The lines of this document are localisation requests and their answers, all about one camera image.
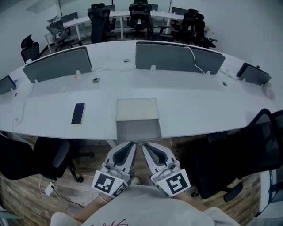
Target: person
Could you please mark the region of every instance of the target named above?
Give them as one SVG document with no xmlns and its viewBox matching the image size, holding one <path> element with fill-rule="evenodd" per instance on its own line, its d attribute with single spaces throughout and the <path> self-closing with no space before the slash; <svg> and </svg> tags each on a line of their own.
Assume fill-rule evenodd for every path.
<svg viewBox="0 0 283 226">
<path fill-rule="evenodd" d="M 154 186 L 132 184 L 118 197 L 105 194 L 73 218 L 55 213 L 51 226 L 238 226 L 218 208 L 207 209 L 187 193 L 168 198 Z"/>
</svg>

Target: person's arm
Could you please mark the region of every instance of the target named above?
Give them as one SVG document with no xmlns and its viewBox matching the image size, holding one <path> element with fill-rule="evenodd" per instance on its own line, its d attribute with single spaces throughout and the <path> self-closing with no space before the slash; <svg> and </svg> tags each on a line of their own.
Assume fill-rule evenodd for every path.
<svg viewBox="0 0 283 226">
<path fill-rule="evenodd" d="M 107 202 L 113 200 L 110 196 L 100 194 L 102 198 L 104 198 Z M 83 208 L 83 210 L 76 215 L 74 215 L 74 219 L 84 223 L 91 215 L 93 215 L 96 211 L 98 211 L 101 207 L 105 206 L 107 203 L 101 198 L 97 197 L 93 200 L 89 205 Z"/>
<path fill-rule="evenodd" d="M 207 207 L 205 207 L 199 200 L 195 200 L 192 197 L 190 197 L 187 193 L 181 192 L 180 194 L 173 197 L 174 199 L 184 201 L 194 208 L 198 209 L 199 211 L 205 211 Z"/>
</svg>

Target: chair wheel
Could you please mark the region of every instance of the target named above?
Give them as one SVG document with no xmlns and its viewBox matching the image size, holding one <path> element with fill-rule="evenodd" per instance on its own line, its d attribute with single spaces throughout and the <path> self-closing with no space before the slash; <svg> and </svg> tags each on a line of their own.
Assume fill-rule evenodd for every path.
<svg viewBox="0 0 283 226">
<path fill-rule="evenodd" d="M 84 181 L 84 179 L 82 177 L 78 178 L 78 183 L 82 183 Z"/>
<path fill-rule="evenodd" d="M 194 193 L 191 194 L 191 196 L 192 196 L 193 198 L 195 198 L 195 197 L 198 197 L 199 195 L 198 195 L 198 193 L 195 193 L 195 192 L 194 192 Z"/>
</svg>

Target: sleeve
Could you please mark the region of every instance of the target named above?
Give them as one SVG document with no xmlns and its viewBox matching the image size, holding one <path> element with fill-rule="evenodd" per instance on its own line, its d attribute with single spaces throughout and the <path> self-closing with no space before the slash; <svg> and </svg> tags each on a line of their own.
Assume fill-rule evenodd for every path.
<svg viewBox="0 0 283 226">
<path fill-rule="evenodd" d="M 203 213 L 208 215 L 215 222 L 215 226 L 240 226 L 236 221 L 218 208 L 209 208 Z"/>
<path fill-rule="evenodd" d="M 81 223 L 64 213 L 55 213 L 51 217 L 50 226 L 80 226 Z"/>
</svg>

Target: white desk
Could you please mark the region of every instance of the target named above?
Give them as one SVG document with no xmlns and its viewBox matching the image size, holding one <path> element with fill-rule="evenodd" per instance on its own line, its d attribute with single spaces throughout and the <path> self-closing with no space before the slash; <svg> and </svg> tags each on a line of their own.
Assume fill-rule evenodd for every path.
<svg viewBox="0 0 283 226">
<path fill-rule="evenodd" d="M 152 12 L 150 12 L 150 14 L 151 14 L 151 17 L 153 17 L 153 18 L 167 19 L 167 26 L 169 25 L 171 19 L 183 20 L 182 15 L 177 15 L 177 14 L 173 14 L 173 13 L 152 11 Z M 123 18 L 127 17 L 127 16 L 130 16 L 130 11 L 111 11 L 110 15 L 109 15 L 110 18 L 120 18 L 121 39 L 123 39 L 123 29 L 124 29 Z M 75 26 L 77 36 L 78 36 L 79 39 L 81 39 L 78 25 L 82 24 L 84 26 L 84 24 L 87 23 L 87 22 L 90 22 L 90 18 L 88 16 L 81 17 L 81 18 L 78 18 L 78 19 L 74 19 L 74 20 L 70 20 L 68 22 L 65 22 L 64 28 Z M 44 37 L 46 38 L 48 49 L 52 53 L 49 41 L 47 39 L 47 35 L 48 34 L 45 34 Z M 84 27 L 84 36 L 87 37 L 85 27 Z"/>
<path fill-rule="evenodd" d="M 234 81 L 220 72 L 205 77 L 191 72 L 137 70 L 135 44 L 87 45 L 92 72 L 41 82 L 33 91 L 33 85 L 26 84 L 16 90 L 16 97 L 14 91 L 0 96 L 0 130 L 12 131 L 22 102 L 23 121 L 14 123 L 14 132 L 66 139 L 116 139 L 116 100 L 120 98 L 156 98 L 164 138 L 242 128 L 262 108 L 279 110 L 260 86 Z M 223 67 L 231 72 L 236 73 L 244 63 L 224 56 Z M 13 74 L 25 76 L 21 69 Z M 93 84 L 96 77 L 101 81 Z M 81 102 L 86 103 L 82 125 L 71 125 L 75 104 Z"/>
</svg>

